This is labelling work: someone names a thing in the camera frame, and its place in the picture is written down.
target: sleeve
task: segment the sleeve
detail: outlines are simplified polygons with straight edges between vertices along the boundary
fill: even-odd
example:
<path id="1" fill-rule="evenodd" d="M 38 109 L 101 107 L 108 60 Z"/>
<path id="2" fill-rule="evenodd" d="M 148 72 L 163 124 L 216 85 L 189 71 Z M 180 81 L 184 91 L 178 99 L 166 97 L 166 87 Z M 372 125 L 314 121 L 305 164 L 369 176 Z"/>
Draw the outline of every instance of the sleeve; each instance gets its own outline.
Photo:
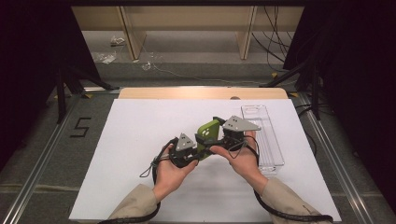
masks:
<path id="1" fill-rule="evenodd" d="M 151 188 L 138 185 L 117 206 L 108 219 L 123 217 L 143 217 L 157 208 L 157 199 Z"/>
<path id="2" fill-rule="evenodd" d="M 262 201 L 277 211 L 298 216 L 320 215 L 314 207 L 304 202 L 291 188 L 276 178 L 268 180 L 262 193 Z M 271 215 L 275 224 L 280 223 L 301 223 L 286 220 L 281 217 Z M 328 221 L 316 222 L 320 224 L 330 223 Z"/>

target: gray floor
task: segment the gray floor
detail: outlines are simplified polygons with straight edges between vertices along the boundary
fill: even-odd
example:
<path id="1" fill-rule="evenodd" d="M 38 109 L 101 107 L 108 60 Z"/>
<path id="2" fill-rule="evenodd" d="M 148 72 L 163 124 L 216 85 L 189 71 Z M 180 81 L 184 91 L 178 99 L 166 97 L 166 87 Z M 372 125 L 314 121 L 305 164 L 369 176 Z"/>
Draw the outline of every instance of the gray floor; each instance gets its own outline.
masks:
<path id="1" fill-rule="evenodd" d="M 233 33 L 149 32 L 139 61 L 131 60 L 126 48 L 109 46 L 111 37 L 122 37 L 121 32 L 84 32 L 84 35 L 92 54 L 116 56 L 110 64 L 97 63 L 103 80 L 114 86 L 257 86 L 258 83 L 271 81 L 271 74 L 275 72 L 267 64 L 267 54 L 254 40 L 247 60 L 241 61 Z M 263 34 L 255 35 L 265 46 L 268 45 Z M 287 34 L 282 34 L 282 39 L 285 43 L 290 42 Z M 271 50 L 283 56 L 278 45 L 273 44 Z M 274 57 L 269 57 L 268 62 L 273 68 L 281 69 L 282 62 Z M 293 91 L 295 78 L 280 87 Z M 90 82 L 84 82 L 84 85 L 94 86 Z M 0 218 L 7 214 L 56 128 L 57 104 L 54 95 L 55 92 L 48 99 L 48 106 L 42 109 L 40 118 L 26 139 L 26 147 L 17 150 L 0 173 Z M 102 92 L 89 96 L 77 99 L 62 136 L 35 185 L 35 191 L 23 208 L 19 223 L 73 223 L 68 220 L 68 215 L 90 165 L 112 101 L 118 97 L 116 93 Z M 74 102 L 73 99 L 67 99 L 69 105 Z M 295 105 L 302 104 L 300 97 L 290 99 Z M 363 198 L 373 223 L 396 223 L 395 215 L 375 183 L 359 158 L 353 155 L 353 148 L 336 116 L 326 106 L 320 109 L 320 115 L 321 123 Z M 80 123 L 90 129 L 85 137 L 71 137 L 83 133 L 82 130 L 75 130 L 80 118 L 91 118 Z M 343 223 L 359 223 L 308 116 L 303 115 L 301 121 L 318 146 L 318 166 Z"/>

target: floor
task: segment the floor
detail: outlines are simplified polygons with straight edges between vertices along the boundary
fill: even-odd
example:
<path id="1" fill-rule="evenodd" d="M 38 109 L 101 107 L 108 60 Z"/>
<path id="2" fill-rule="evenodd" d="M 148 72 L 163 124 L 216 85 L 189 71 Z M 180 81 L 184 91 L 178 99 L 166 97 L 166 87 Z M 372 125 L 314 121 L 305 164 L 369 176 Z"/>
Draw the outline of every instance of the floor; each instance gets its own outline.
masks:
<path id="1" fill-rule="evenodd" d="M 116 86 L 257 86 L 283 73 L 282 62 L 268 56 L 254 39 L 250 43 L 248 58 L 240 60 L 234 33 L 231 32 L 148 32 L 139 60 L 132 60 L 123 46 L 109 46 L 113 36 L 123 37 L 122 32 L 83 34 L 101 77 Z M 280 34 L 285 45 L 290 43 L 292 35 Z M 269 41 L 263 33 L 255 33 L 255 36 L 268 47 Z M 284 59 L 279 45 L 272 43 L 269 49 Z M 103 57 L 114 56 L 115 60 L 105 64 L 101 63 L 99 56 L 102 60 Z M 293 92 L 295 78 L 279 87 Z M 83 84 L 95 87 L 90 82 Z M 0 218 L 5 219 L 9 214 L 15 216 L 13 222 L 7 223 L 75 223 L 68 220 L 68 215 L 90 165 L 112 101 L 118 95 L 116 91 L 91 92 L 82 98 L 70 95 L 67 98 L 67 122 L 62 127 L 56 124 L 55 95 L 56 92 L 48 99 L 47 107 L 42 109 L 40 118 L 25 140 L 26 147 L 17 150 L 0 173 Z M 306 95 L 301 92 L 299 97 L 290 99 L 296 106 L 303 105 L 309 103 Z M 325 96 L 320 101 L 326 104 Z M 301 122 L 312 136 L 311 147 L 317 149 L 318 166 L 339 209 L 342 223 L 396 223 L 396 216 L 359 156 L 353 153 L 332 110 L 323 105 L 320 115 L 319 123 L 309 112 L 301 116 Z M 84 131 L 75 129 L 78 122 L 80 126 L 89 127 L 84 137 L 73 137 L 84 134 Z M 328 138 L 320 138 L 320 132 L 325 132 Z M 337 160 L 331 159 L 334 153 Z M 344 171 L 334 171 L 334 165 Z M 37 176 L 32 175 L 33 170 L 38 171 Z M 346 181 L 341 180 L 343 177 L 347 177 Z M 25 192 L 27 200 L 19 197 L 22 192 Z M 363 200 L 363 206 L 353 204 L 356 198 Z"/>

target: clear plastic container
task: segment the clear plastic container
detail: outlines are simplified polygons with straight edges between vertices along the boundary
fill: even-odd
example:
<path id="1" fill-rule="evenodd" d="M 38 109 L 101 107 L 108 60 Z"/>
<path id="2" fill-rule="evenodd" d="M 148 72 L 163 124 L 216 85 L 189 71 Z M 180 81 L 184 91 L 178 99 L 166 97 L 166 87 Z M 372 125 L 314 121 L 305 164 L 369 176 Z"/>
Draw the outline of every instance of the clear plastic container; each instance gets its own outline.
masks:
<path id="1" fill-rule="evenodd" d="M 256 132 L 259 144 L 259 169 L 264 175 L 276 175 L 285 165 L 276 135 L 265 105 L 242 105 L 242 117 L 262 129 Z"/>

